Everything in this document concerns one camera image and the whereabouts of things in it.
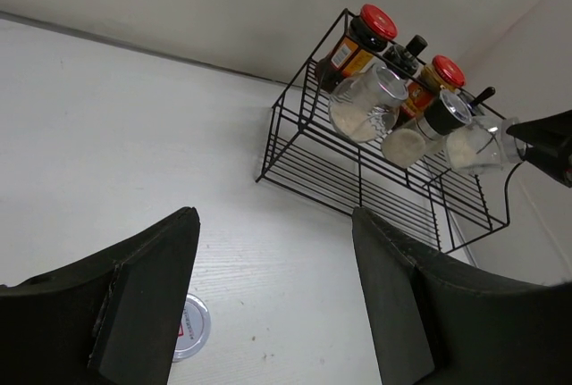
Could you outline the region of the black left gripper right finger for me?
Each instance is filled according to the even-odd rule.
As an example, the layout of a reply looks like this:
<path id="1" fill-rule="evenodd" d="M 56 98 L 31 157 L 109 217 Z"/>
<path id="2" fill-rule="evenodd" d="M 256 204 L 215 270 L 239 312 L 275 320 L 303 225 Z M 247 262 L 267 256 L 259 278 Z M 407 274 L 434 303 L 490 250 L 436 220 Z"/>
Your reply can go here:
<path id="1" fill-rule="evenodd" d="M 569 283 L 477 269 L 365 208 L 352 238 L 383 383 L 570 383 Z"/>

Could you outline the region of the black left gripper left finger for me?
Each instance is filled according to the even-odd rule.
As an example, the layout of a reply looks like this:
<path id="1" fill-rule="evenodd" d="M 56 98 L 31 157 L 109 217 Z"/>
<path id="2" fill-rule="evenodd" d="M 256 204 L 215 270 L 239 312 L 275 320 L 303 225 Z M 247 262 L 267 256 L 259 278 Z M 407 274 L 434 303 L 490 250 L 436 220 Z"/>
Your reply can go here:
<path id="1" fill-rule="evenodd" d="M 198 251 L 182 207 L 77 262 L 1 288 L 4 384 L 165 384 Z"/>

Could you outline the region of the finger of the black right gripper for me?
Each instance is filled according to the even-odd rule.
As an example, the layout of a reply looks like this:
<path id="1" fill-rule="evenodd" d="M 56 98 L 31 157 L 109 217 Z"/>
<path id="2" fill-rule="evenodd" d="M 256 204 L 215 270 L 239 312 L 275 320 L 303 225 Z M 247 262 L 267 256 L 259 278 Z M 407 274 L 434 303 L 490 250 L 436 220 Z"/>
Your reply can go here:
<path id="1" fill-rule="evenodd" d="M 526 144 L 526 162 L 536 166 L 571 165 L 571 111 L 515 124 L 509 134 Z"/>

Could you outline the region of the black knob cap salt bottle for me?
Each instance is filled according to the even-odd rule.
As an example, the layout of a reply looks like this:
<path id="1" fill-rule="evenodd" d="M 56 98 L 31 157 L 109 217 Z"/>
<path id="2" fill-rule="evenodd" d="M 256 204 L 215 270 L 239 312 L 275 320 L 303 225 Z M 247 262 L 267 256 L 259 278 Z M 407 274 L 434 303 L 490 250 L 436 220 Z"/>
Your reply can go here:
<path id="1" fill-rule="evenodd" d="M 474 96 L 466 90 L 460 90 L 458 96 L 467 104 L 469 111 L 474 116 L 484 115 L 481 105 L 496 94 L 495 87 L 487 87 L 481 93 Z"/>

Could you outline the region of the orange label jar red lid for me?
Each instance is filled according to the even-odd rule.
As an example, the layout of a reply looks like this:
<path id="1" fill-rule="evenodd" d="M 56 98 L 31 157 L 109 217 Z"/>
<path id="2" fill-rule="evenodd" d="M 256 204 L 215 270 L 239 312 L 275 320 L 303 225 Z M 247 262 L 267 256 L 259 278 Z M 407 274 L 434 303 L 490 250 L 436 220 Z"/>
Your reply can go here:
<path id="1" fill-rule="evenodd" d="M 408 85 L 408 99 L 400 108 L 400 117 L 409 121 L 421 114 L 444 89 L 455 93 L 466 84 L 463 70 L 449 57 L 438 54 L 427 63 Z"/>

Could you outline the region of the black pump cap salt bottle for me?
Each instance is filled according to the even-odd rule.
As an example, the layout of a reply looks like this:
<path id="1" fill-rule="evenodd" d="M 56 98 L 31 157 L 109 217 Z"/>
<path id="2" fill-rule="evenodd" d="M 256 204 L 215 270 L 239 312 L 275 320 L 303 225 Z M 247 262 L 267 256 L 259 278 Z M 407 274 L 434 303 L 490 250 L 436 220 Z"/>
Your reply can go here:
<path id="1" fill-rule="evenodd" d="M 427 48 L 426 40 L 415 35 L 405 46 L 394 44 L 383 53 L 388 68 L 402 79 L 414 77 L 418 68 L 417 57 Z"/>

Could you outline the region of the round glass jar metal rim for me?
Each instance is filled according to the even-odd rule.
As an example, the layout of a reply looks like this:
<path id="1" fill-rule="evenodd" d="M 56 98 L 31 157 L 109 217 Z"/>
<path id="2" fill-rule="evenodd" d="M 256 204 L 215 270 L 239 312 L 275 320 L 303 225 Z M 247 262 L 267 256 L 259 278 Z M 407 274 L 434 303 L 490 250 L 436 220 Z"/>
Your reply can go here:
<path id="1" fill-rule="evenodd" d="M 388 133 L 408 98 L 406 81 L 383 63 L 342 81 L 330 94 L 330 123 L 342 136 L 366 143 Z"/>

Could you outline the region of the dark sauce jar red lid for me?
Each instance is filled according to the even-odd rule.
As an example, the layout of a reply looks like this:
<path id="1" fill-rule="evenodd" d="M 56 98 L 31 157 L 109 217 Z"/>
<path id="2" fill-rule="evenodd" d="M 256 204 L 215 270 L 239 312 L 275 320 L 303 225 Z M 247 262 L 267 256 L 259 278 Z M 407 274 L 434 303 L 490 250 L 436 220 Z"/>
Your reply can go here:
<path id="1" fill-rule="evenodd" d="M 343 80 L 364 70 L 397 35 L 398 28 L 387 13 L 373 4 L 363 4 L 340 41 L 316 65 L 321 89 L 332 93 Z"/>

